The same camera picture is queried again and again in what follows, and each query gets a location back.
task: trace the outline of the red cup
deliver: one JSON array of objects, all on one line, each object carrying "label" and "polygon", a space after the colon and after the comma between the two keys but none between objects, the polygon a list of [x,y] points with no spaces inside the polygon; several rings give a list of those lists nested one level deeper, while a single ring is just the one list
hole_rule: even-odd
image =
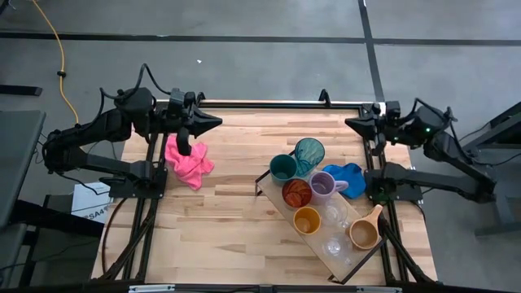
[{"label": "red cup", "polygon": [[311,186],[302,179],[293,179],[282,187],[284,202],[293,208],[302,208],[311,201]]}]

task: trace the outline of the lavender mug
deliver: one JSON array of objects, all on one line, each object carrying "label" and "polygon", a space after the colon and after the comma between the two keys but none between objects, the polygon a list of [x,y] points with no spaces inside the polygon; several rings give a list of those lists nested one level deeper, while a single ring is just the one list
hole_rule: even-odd
[{"label": "lavender mug", "polygon": [[308,180],[311,186],[311,204],[323,205],[328,201],[336,191],[342,191],[348,188],[346,181],[335,181],[335,179],[324,171],[311,174]]}]

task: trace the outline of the gray floor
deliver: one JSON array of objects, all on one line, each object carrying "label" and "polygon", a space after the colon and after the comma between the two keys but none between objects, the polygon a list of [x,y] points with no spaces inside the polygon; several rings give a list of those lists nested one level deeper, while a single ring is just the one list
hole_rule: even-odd
[{"label": "gray floor", "polygon": [[[49,30],[31,2],[12,2],[17,10],[0,15],[1,29]],[[521,38],[521,2],[515,0],[366,2],[374,37]],[[363,37],[355,0],[41,0],[40,4],[61,32]],[[0,83],[44,89],[40,98],[2,96],[0,109],[46,111],[44,133],[70,126],[73,116],[59,96],[55,75],[59,69],[55,41],[0,42]],[[164,87],[202,90],[209,98],[314,100],[320,89],[327,88],[334,100],[374,101],[365,45],[75,41],[63,45],[65,92],[81,122],[94,117],[100,86],[111,92],[131,87],[143,62]],[[521,47],[376,46],[375,50],[386,100],[399,100],[404,112],[414,97],[440,108],[451,106],[459,119],[455,126],[460,137],[520,100]],[[116,144],[118,155],[121,150],[122,144]],[[109,156],[112,151],[101,143],[95,153]],[[410,154],[419,170],[458,174],[447,164],[426,159],[421,151]],[[488,154],[487,160],[500,161],[509,154]],[[497,192],[518,194],[519,161],[498,172]],[[97,174],[74,176],[93,181]],[[71,189],[71,182],[47,175],[42,165],[33,164],[21,196],[41,203],[45,194],[67,194]],[[475,229],[495,223],[491,205],[433,190],[426,195],[425,211],[441,281],[521,291],[519,235],[480,239],[473,235]]]}]

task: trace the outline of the pink towel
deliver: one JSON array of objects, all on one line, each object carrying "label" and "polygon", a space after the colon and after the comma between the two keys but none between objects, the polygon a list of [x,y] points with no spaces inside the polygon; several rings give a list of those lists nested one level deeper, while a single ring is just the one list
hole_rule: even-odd
[{"label": "pink towel", "polygon": [[180,155],[177,150],[176,135],[170,135],[166,142],[164,158],[170,164],[177,178],[193,189],[198,190],[203,185],[203,174],[213,170],[213,163],[204,158],[208,147],[199,142],[192,146],[191,155]]}]

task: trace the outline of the teal cup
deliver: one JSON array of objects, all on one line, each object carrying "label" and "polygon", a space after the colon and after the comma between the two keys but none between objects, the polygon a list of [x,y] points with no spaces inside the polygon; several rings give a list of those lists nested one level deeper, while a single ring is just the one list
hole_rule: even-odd
[{"label": "teal cup", "polygon": [[290,155],[276,155],[269,162],[271,180],[278,186],[290,181],[296,175],[296,162]]}]

